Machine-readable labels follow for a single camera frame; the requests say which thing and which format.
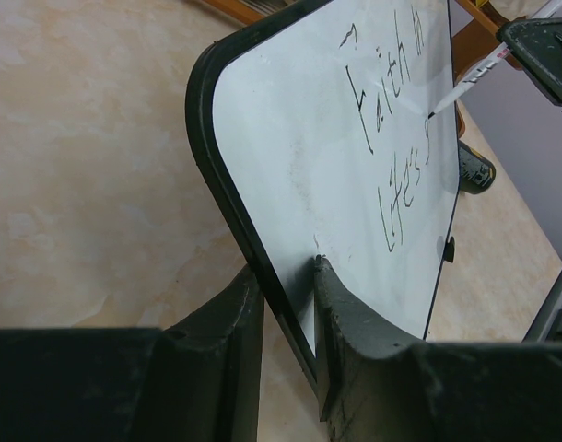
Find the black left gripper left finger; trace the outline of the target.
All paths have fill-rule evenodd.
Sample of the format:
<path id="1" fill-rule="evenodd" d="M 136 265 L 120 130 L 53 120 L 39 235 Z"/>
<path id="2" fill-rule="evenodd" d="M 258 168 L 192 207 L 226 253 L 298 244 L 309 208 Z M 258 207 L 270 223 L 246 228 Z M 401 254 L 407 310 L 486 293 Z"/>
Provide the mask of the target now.
<path id="1" fill-rule="evenodd" d="M 249 269 L 165 330 L 0 330 L 0 441 L 253 441 L 262 345 Z"/>

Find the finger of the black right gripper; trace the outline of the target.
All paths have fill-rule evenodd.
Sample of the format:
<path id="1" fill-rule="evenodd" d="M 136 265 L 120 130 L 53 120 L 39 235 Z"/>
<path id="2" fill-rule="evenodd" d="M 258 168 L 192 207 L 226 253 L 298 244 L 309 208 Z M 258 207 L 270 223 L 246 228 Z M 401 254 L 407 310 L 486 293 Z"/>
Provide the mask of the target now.
<path id="1" fill-rule="evenodd" d="M 516 20 L 497 32 L 533 84 L 562 109 L 562 17 Z"/>

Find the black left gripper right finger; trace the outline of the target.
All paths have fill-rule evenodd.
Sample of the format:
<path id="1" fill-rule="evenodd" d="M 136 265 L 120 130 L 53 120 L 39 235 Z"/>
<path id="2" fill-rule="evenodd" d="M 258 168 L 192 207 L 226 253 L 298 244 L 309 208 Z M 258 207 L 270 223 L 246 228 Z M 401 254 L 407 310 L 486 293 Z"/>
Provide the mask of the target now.
<path id="1" fill-rule="evenodd" d="M 317 398 L 332 441 L 562 441 L 562 343 L 431 343 L 314 270 Z"/>

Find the black white marker pen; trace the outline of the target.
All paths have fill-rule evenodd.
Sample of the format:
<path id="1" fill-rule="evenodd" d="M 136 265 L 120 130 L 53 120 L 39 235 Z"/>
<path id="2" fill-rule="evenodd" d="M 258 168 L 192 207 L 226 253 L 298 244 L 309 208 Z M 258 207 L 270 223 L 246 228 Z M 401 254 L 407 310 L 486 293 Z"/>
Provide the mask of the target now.
<path id="1" fill-rule="evenodd" d="M 431 119 L 434 115 L 449 107 L 466 91 L 472 88 L 481 78 L 490 72 L 497 64 L 505 60 L 511 52 L 506 43 L 501 43 L 482 61 L 476 64 L 462 80 L 437 104 L 434 110 L 428 115 Z"/>

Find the white whiteboard black frame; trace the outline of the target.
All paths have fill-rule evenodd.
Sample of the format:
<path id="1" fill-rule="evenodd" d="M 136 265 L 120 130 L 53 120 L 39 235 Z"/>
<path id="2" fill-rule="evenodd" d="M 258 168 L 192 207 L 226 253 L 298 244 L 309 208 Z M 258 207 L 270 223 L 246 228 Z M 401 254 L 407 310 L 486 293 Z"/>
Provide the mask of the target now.
<path id="1" fill-rule="evenodd" d="M 310 384 L 314 262 L 427 336 L 459 191 L 446 1 L 298 1 L 208 46 L 196 164 Z"/>

